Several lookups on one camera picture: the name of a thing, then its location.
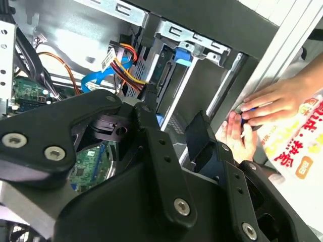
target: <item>metal bracket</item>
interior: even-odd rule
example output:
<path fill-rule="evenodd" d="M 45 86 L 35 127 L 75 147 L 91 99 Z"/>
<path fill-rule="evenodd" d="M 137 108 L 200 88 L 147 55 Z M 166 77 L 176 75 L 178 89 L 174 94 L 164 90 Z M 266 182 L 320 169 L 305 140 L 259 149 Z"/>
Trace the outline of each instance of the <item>metal bracket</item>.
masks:
<path fill-rule="evenodd" d="M 120 0 L 74 1 L 141 27 L 145 27 L 147 19 L 149 17 L 148 12 Z"/>
<path fill-rule="evenodd" d="M 16 213 L 49 239 L 62 209 L 77 196 L 67 182 L 57 190 L 37 190 L 19 184 L 0 181 L 0 203 Z"/>
<path fill-rule="evenodd" d="M 0 98 L 12 97 L 12 80 L 14 66 L 14 51 L 16 40 L 14 24 L 0 21 Z"/>

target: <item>bolt hole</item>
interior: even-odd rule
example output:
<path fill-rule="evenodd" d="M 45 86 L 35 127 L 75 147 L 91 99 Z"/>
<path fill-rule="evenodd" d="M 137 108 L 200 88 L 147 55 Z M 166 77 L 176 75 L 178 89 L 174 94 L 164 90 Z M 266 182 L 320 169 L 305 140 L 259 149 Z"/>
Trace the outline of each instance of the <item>bolt hole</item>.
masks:
<path fill-rule="evenodd" d="M 172 161 L 169 156 L 165 156 L 164 160 L 167 161 L 168 163 L 170 163 Z"/>
<path fill-rule="evenodd" d="M 116 134 L 118 136 L 125 135 L 127 133 L 127 129 L 125 127 L 120 127 L 116 130 Z"/>
<path fill-rule="evenodd" d="M 243 190 L 241 188 L 237 188 L 237 190 L 240 194 L 243 194 Z"/>
<path fill-rule="evenodd" d="M 52 155 L 52 156 L 56 156 L 56 157 L 59 157 L 59 155 L 60 155 L 61 153 L 59 152 L 59 151 L 56 151 L 56 150 L 53 150 L 53 151 L 51 151 L 51 153 L 50 153 L 50 155 Z"/>
<path fill-rule="evenodd" d="M 12 144 L 19 144 L 21 142 L 21 139 L 16 138 L 16 137 L 12 137 L 9 139 L 9 142 Z"/>
<path fill-rule="evenodd" d="M 248 231 L 249 234 L 253 235 L 253 231 L 252 231 L 252 229 L 250 227 L 247 227 L 247 231 Z"/>

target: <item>packaging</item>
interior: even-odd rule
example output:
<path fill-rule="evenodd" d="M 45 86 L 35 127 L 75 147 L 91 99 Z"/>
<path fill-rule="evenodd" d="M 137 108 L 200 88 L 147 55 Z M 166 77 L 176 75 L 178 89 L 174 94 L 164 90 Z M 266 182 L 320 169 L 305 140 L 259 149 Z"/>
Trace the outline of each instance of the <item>packaging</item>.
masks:
<path fill-rule="evenodd" d="M 296 75 L 304 62 L 289 66 L 281 80 Z M 323 231 L 323 92 L 307 99 L 295 117 L 258 131 L 263 149 L 284 181 L 275 187 L 305 221 Z"/>

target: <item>screw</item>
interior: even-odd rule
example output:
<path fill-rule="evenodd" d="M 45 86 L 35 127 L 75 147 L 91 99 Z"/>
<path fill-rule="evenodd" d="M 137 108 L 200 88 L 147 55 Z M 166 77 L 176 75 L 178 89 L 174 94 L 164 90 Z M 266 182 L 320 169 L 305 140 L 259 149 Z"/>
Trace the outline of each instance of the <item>screw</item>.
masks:
<path fill-rule="evenodd" d="M 9 133 L 2 137 L 2 143 L 10 148 L 21 148 L 27 144 L 27 138 L 19 133 Z"/>
<path fill-rule="evenodd" d="M 114 97 L 112 97 L 112 96 L 107 96 L 106 98 L 107 98 L 107 100 L 109 100 L 111 102 L 115 102 L 116 101 L 116 99 Z"/>
<path fill-rule="evenodd" d="M 229 151 L 229 147 L 226 146 L 225 144 L 222 144 L 222 147 L 226 150 L 226 151 Z"/>
<path fill-rule="evenodd" d="M 249 166 L 251 167 L 251 169 L 257 170 L 257 167 L 254 164 L 249 164 Z"/>
<path fill-rule="evenodd" d="M 58 146 L 49 146 L 47 149 L 45 149 L 44 154 L 48 160 L 53 161 L 60 161 L 65 157 L 65 151 Z"/>
<path fill-rule="evenodd" d="M 187 216 L 190 214 L 190 206 L 188 203 L 181 198 L 177 198 L 174 201 L 174 206 L 177 212 L 179 212 L 183 216 Z"/>
<path fill-rule="evenodd" d="M 142 109 L 147 111 L 147 112 L 150 112 L 150 108 L 147 105 L 143 105 Z"/>
<path fill-rule="evenodd" d="M 257 233 L 249 223 L 243 223 L 242 229 L 249 239 L 253 241 L 257 240 Z"/>

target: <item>human hand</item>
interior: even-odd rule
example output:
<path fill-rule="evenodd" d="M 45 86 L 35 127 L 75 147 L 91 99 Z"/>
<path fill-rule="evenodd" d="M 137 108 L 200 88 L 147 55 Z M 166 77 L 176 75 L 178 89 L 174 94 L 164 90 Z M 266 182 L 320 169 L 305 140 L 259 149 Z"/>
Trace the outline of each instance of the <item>human hand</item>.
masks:
<path fill-rule="evenodd" d="M 299 106 L 312 95 L 304 78 L 285 79 L 247 97 L 241 106 L 241 111 L 245 112 L 242 118 L 249 119 L 251 126 L 290 118 L 297 114 Z"/>
<path fill-rule="evenodd" d="M 228 122 L 224 121 L 216 134 L 216 139 L 225 143 L 239 164 L 244 160 L 252 161 L 257 146 L 257 133 L 249 124 L 244 124 L 244 138 L 241 138 L 241 115 L 231 112 Z"/>

